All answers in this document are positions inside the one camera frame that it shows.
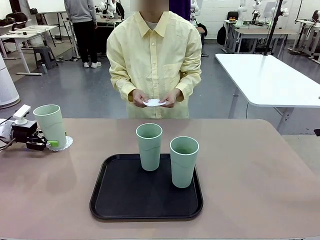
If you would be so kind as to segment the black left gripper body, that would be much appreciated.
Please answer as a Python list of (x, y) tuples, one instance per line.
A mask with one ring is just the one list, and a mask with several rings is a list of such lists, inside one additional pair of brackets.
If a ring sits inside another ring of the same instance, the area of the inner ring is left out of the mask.
[(24, 125), (17, 125), (15, 123), (11, 126), (11, 138), (18, 143), (26, 143), (29, 138), (36, 132), (38, 128), (36, 121), (28, 121)]

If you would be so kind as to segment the person's right hand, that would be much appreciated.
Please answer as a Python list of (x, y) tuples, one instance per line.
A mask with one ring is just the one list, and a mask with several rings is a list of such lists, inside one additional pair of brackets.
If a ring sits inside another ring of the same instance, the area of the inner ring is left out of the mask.
[(145, 103), (149, 102), (149, 96), (146, 95), (140, 89), (134, 89), (132, 91), (133, 104), (139, 108), (145, 108), (147, 105)]

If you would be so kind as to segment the person's left hand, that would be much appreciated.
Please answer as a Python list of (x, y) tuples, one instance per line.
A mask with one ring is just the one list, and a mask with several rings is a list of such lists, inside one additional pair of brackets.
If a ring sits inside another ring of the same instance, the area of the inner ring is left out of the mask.
[(177, 98), (180, 96), (181, 91), (177, 88), (167, 93), (160, 101), (162, 107), (173, 108), (175, 106)]

